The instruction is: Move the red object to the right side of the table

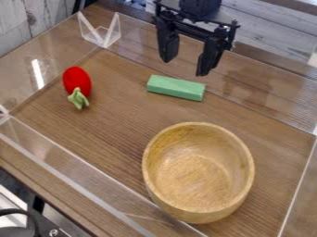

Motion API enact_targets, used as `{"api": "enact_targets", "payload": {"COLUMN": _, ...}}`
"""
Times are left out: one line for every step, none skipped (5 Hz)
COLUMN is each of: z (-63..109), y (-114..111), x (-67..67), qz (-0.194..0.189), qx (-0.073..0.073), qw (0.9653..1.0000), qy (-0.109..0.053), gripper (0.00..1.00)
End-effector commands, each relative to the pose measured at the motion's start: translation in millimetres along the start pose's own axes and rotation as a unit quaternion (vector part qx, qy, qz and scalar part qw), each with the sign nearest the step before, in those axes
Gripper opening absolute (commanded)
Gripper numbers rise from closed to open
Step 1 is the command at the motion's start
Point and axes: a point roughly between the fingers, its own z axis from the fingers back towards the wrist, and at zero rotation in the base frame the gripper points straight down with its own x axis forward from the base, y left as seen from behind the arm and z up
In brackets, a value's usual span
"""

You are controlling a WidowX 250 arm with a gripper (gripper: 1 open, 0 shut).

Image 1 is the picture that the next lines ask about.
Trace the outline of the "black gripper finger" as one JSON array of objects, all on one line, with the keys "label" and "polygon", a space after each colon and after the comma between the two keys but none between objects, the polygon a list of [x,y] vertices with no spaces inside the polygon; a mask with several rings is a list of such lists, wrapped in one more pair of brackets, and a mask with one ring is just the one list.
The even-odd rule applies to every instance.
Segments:
[{"label": "black gripper finger", "polygon": [[175,31],[175,24],[166,19],[156,19],[158,30],[158,52],[164,63],[168,63],[178,56],[179,36]]},{"label": "black gripper finger", "polygon": [[217,67],[222,53],[223,53],[222,40],[215,37],[209,37],[205,40],[203,52],[198,57],[197,76],[207,76],[209,72]]}]

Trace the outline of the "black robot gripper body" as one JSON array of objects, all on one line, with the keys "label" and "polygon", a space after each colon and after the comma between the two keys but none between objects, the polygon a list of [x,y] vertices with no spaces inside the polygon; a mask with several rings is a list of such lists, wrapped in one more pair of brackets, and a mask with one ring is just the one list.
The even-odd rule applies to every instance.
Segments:
[{"label": "black robot gripper body", "polygon": [[222,8],[222,0],[154,0],[156,19],[175,24],[176,33],[203,41],[211,35],[231,50],[239,22]]}]

